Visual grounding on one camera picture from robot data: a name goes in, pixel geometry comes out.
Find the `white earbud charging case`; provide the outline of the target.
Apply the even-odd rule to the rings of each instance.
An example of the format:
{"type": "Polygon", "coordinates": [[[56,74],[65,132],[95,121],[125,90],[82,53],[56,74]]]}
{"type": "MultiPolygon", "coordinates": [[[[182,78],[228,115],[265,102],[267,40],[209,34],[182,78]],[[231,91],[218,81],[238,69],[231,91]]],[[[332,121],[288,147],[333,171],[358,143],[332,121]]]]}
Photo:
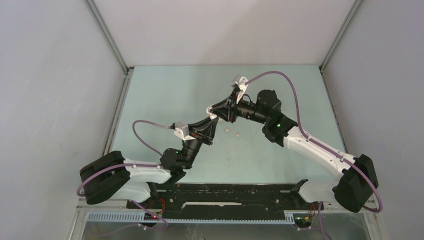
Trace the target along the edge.
{"type": "Polygon", "coordinates": [[[218,118],[218,116],[212,112],[212,108],[213,108],[212,106],[209,106],[209,107],[206,109],[206,112],[207,112],[207,114],[208,114],[209,118],[210,118],[211,120],[214,120],[214,119],[218,118]]]}

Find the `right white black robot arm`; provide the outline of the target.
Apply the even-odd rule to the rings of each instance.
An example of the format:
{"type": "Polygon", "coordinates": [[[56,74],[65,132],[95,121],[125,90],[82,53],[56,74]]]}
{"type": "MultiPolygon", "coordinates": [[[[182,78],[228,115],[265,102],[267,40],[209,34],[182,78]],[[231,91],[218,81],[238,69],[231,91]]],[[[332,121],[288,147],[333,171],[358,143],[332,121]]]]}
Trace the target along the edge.
{"type": "Polygon", "coordinates": [[[281,112],[281,105],[274,90],[261,90],[256,102],[243,100],[242,92],[234,90],[206,111],[211,117],[229,123],[240,117],[263,124],[262,133],[270,142],[309,158],[333,176],[333,180],[326,183],[310,180],[302,183],[290,196],[295,208],[304,209],[313,202],[336,201],[353,213],[365,209],[379,186],[373,160],[365,154],[354,156],[339,151],[301,131],[299,123],[281,112]]]}

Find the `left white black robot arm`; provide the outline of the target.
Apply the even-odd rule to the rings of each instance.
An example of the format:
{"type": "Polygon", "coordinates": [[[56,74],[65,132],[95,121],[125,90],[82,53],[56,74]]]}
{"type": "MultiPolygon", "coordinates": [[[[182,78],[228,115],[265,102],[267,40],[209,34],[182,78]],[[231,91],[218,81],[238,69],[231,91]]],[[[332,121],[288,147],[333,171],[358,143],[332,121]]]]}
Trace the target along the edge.
{"type": "Polygon", "coordinates": [[[181,149],[167,148],[159,154],[158,163],[131,160],[119,150],[111,151],[84,166],[80,171],[81,184],[76,190],[89,205],[109,199],[129,200],[153,208],[158,202],[155,184],[174,184],[191,169],[203,145],[212,145],[218,118],[206,117],[196,123],[175,122],[166,126],[155,122],[150,125],[172,130],[182,141],[181,149]]]}

